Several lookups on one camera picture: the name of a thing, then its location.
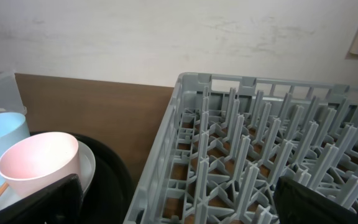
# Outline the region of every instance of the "dark object in foreground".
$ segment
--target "dark object in foreground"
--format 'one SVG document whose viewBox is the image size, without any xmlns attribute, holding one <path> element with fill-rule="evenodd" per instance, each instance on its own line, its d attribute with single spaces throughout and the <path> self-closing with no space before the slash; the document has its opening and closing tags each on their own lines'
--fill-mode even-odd
<svg viewBox="0 0 358 224">
<path fill-rule="evenodd" d="M 358 223 L 358 215 L 291 180 L 280 177 L 273 196 L 281 224 Z"/>
<path fill-rule="evenodd" d="M 0 211 L 0 224 L 78 223 L 82 204 L 78 176 L 70 174 Z"/>
</svg>

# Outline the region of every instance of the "pink cup rim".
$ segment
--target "pink cup rim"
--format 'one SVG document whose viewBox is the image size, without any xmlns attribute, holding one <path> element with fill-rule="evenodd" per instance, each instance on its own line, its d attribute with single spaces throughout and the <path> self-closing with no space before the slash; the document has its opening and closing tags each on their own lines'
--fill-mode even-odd
<svg viewBox="0 0 358 224">
<path fill-rule="evenodd" d="M 45 174 L 45 175 L 42 175 L 42 176 L 39 176 L 39 177 L 32 177 L 32 178 L 13 178 L 13 177 L 8 177 L 6 175 L 4 175 L 1 171 L 0 171 L 0 175 L 5 178 L 5 179 L 8 179 L 8 180 L 16 180 L 16 181 L 25 181 L 25 180 L 36 180 L 36 179 L 40 179 L 42 177 L 46 177 L 58 170 L 60 170 L 61 168 L 63 168 L 65 165 L 67 165 L 69 162 L 71 162 L 71 160 L 73 160 L 73 158 L 77 155 L 78 152 L 78 140 L 77 138 L 75 138 L 74 136 L 72 136 L 71 134 L 68 134 L 68 133 L 64 133 L 64 132 L 60 132 L 60 131 L 51 131 L 51 132 L 47 132 L 47 133 L 41 133 L 41 134 L 36 134 L 36 135 L 33 135 L 33 136 L 30 136 L 28 138 L 25 138 L 21 141 L 19 141 L 18 143 L 14 144 L 13 146 L 11 146 L 7 151 L 4 152 L 4 154 L 0 157 L 0 161 L 1 159 L 5 156 L 5 154 L 7 152 L 9 152 L 14 146 L 18 145 L 18 144 L 22 144 L 24 141 L 28 141 L 28 139 L 31 139 L 31 138 L 34 138 L 36 136 L 40 136 L 40 135 L 47 135 L 47 134 L 51 134 L 51 133 L 54 133 L 54 134 L 64 134 L 64 135 L 67 135 L 67 137 L 75 140 L 75 145 L 76 145 L 76 149 L 75 149 L 75 153 L 73 154 L 73 156 L 64 164 L 62 165 L 59 169 L 56 169 L 54 171 L 51 171 L 49 172 L 48 174 Z"/>
</svg>

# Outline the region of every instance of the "blue cup rim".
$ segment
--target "blue cup rim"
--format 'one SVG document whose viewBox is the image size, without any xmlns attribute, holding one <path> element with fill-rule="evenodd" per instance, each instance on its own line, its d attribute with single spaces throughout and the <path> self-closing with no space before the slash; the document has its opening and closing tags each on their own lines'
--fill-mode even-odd
<svg viewBox="0 0 358 224">
<path fill-rule="evenodd" d="M 12 129 L 11 131 L 8 131 L 7 133 L 3 134 L 3 135 L 0 135 L 0 138 L 4 137 L 4 136 L 7 136 L 8 134 L 11 134 L 12 132 L 16 131 L 17 129 L 19 129 L 24 123 L 25 123 L 25 116 L 21 113 L 17 113 L 17 112 L 3 112 L 3 113 L 0 113 L 0 116 L 6 116 L 7 114 L 12 114 L 12 115 L 18 115 L 20 116 L 22 119 L 22 122 L 17 125 L 16 128 Z"/>
</svg>

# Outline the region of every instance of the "white wall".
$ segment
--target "white wall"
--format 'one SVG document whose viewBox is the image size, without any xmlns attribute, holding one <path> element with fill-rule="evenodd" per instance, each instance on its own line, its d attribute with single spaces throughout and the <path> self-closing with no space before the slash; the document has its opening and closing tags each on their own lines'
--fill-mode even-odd
<svg viewBox="0 0 358 224">
<path fill-rule="evenodd" d="M 0 0 L 0 70 L 173 86 L 181 72 L 358 84 L 358 0 Z"/>
</svg>

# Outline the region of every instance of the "brown wooden table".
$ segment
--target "brown wooden table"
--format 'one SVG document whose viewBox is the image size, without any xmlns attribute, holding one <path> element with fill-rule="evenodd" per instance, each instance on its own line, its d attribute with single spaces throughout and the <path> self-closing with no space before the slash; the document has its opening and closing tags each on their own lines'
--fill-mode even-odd
<svg viewBox="0 0 358 224">
<path fill-rule="evenodd" d="M 30 131 L 83 134 L 109 146 L 137 185 L 173 88 L 16 74 Z"/>
</svg>

